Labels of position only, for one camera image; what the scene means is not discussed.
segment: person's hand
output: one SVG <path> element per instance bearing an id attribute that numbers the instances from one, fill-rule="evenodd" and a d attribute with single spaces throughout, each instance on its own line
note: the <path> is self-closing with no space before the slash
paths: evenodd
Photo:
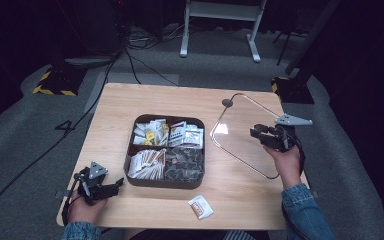
<path id="1" fill-rule="evenodd" d="M 282 179 L 284 189 L 301 183 L 300 153 L 297 146 L 294 146 L 284 153 L 267 146 L 263 146 L 263 148 L 273 157 L 277 172 Z"/>
<path id="2" fill-rule="evenodd" d="M 90 206 L 85 199 L 77 193 L 73 192 L 71 204 L 68 210 L 68 222 L 88 222 L 95 224 L 101 210 L 107 205 L 108 199 L 97 201 Z"/>

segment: white metal stand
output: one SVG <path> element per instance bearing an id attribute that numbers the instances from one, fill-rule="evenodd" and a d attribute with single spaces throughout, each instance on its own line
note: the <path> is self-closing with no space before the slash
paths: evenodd
<path id="1" fill-rule="evenodd" d="M 265 5 L 266 0 L 262 0 L 260 6 L 242 6 L 187 0 L 185 8 L 185 29 L 182 38 L 182 46 L 180 48 L 180 56 L 186 57 L 188 55 L 189 17 L 208 17 L 254 22 L 252 34 L 247 34 L 246 40 L 251 50 L 254 62 L 260 62 L 261 58 L 258 54 L 257 47 L 255 46 L 254 39 L 257 35 L 258 27 L 260 26 L 260 21 L 261 17 L 263 16 Z"/>

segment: person's left hand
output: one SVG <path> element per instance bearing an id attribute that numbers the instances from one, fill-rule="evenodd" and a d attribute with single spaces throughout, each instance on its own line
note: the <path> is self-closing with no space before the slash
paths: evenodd
<path id="1" fill-rule="evenodd" d="M 88 222 L 95 224 L 101 210 L 107 205 L 108 199 L 97 201 L 93 206 L 76 191 L 71 197 L 71 204 L 68 210 L 68 222 Z"/>

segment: brown tray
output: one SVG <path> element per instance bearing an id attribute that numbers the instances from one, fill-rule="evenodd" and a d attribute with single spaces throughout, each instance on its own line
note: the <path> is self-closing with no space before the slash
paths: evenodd
<path id="1" fill-rule="evenodd" d="M 176 188 L 176 189 L 195 189 L 195 188 L 199 187 L 199 185 L 201 185 L 204 174 L 202 174 L 200 178 L 198 178 L 196 181 L 193 181 L 193 182 L 173 181 L 173 180 L 138 179 L 138 178 L 131 178 L 128 176 L 131 158 L 132 158 L 132 156 L 136 155 L 137 152 L 144 150 L 144 149 L 154 149 L 154 150 L 161 150 L 163 148 L 173 149 L 172 147 L 133 144 L 133 139 L 135 137 L 134 129 L 136 128 L 136 123 L 148 123 L 148 122 L 155 120 L 155 119 L 166 119 L 166 123 L 169 126 L 172 124 L 178 123 L 178 122 L 186 121 L 188 124 L 194 124 L 194 125 L 198 126 L 198 128 L 204 129 L 203 148 L 199 149 L 199 150 L 202 151 L 202 157 L 203 157 L 203 162 L 204 162 L 204 167 L 203 167 L 204 169 L 203 170 L 204 170 L 204 174 L 205 174 L 205 127 L 204 127 L 204 123 L 201 120 L 196 119 L 196 118 L 145 114 L 145 115 L 139 116 L 133 124 L 132 133 L 130 135 L 129 147 L 127 149 L 127 154 L 126 154 L 126 160 L 124 162 L 124 173 L 126 174 L 127 180 L 132 185 L 142 186 L 142 187 Z"/>

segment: chair leg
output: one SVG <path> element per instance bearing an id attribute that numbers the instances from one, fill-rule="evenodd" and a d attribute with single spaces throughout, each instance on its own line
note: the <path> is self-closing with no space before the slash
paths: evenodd
<path id="1" fill-rule="evenodd" d="M 280 64 L 280 60 L 282 60 L 283 53 L 285 52 L 285 48 L 288 45 L 289 37 L 291 37 L 291 32 L 288 33 L 288 36 L 286 37 L 286 41 L 283 44 L 282 52 L 280 52 L 279 60 L 277 60 L 277 66 Z"/>

